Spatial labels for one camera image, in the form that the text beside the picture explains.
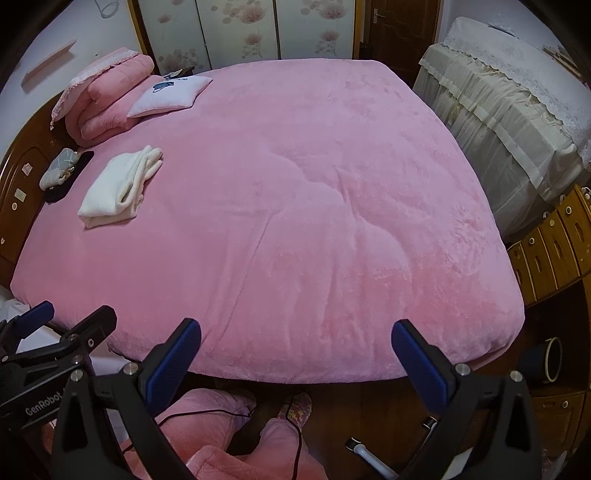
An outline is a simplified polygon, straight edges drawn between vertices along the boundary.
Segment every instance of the floral wardrobe door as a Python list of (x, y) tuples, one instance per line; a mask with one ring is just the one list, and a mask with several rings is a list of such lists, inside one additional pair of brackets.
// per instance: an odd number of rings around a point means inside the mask
[(282, 59), (350, 59), (355, 0), (276, 0)]
[(161, 75), (211, 70), (194, 0), (139, 0), (139, 8)]
[(273, 0), (196, 0), (212, 68), (278, 58)]

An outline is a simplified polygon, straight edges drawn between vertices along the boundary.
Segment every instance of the blue gripper pad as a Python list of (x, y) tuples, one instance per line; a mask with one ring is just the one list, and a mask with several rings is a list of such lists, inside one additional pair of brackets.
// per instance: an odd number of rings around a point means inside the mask
[(199, 322), (184, 319), (168, 340), (154, 347), (142, 362), (139, 393), (150, 415), (155, 417), (168, 408), (200, 347)]
[(427, 410), (442, 415), (455, 393), (453, 365), (409, 320), (394, 323), (392, 348)]
[(42, 301), (28, 312), (13, 320), (12, 332), (17, 338), (24, 340), (30, 334), (53, 319), (55, 310), (49, 301)]

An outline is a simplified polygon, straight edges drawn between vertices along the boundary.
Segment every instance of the wooden door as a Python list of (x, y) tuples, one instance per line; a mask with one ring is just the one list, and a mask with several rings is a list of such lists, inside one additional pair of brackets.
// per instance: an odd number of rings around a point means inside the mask
[(368, 9), (370, 57), (386, 64), (410, 87), (418, 75), (418, 61), (434, 42), (439, 3), (440, 0), (372, 0), (371, 10)]

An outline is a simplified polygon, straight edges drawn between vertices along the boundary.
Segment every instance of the white pillow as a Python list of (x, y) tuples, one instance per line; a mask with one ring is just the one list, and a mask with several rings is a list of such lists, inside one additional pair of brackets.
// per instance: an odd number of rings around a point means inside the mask
[(127, 118), (181, 110), (193, 106), (195, 98), (212, 81), (209, 77), (194, 75), (158, 82), (139, 97), (127, 114)]

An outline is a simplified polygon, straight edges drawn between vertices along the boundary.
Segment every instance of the wooden drawer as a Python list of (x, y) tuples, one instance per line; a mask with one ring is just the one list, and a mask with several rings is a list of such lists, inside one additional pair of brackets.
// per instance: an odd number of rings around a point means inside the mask
[(580, 271), (569, 237), (556, 210), (540, 225), (540, 233), (552, 263), (556, 286), (562, 288), (578, 278)]
[(538, 420), (542, 448), (548, 450), (549, 456), (558, 456), (572, 448), (584, 397), (585, 394), (581, 392), (531, 399)]
[(556, 291), (556, 279), (550, 257), (539, 229), (534, 229), (521, 242), (527, 264), (530, 267), (531, 281), (534, 284), (536, 299), (547, 297)]
[(521, 289), (523, 303), (529, 305), (535, 302), (535, 292), (534, 285), (531, 282), (530, 269), (527, 265), (527, 260), (525, 259), (523, 249), (521, 248), (521, 242), (513, 245), (509, 250), (507, 250), (507, 253), (509, 254), (509, 259), (511, 260), (511, 265), (513, 266), (515, 278), (517, 278), (517, 283)]
[(568, 194), (557, 210), (569, 235), (581, 275), (585, 274), (591, 270), (591, 220), (578, 187)]
[(581, 444), (585, 435), (591, 427), (591, 394), (585, 395), (585, 402), (583, 404), (583, 412), (581, 413), (581, 419), (579, 421), (579, 428), (577, 429), (577, 435), (574, 438), (573, 453), (577, 447)]

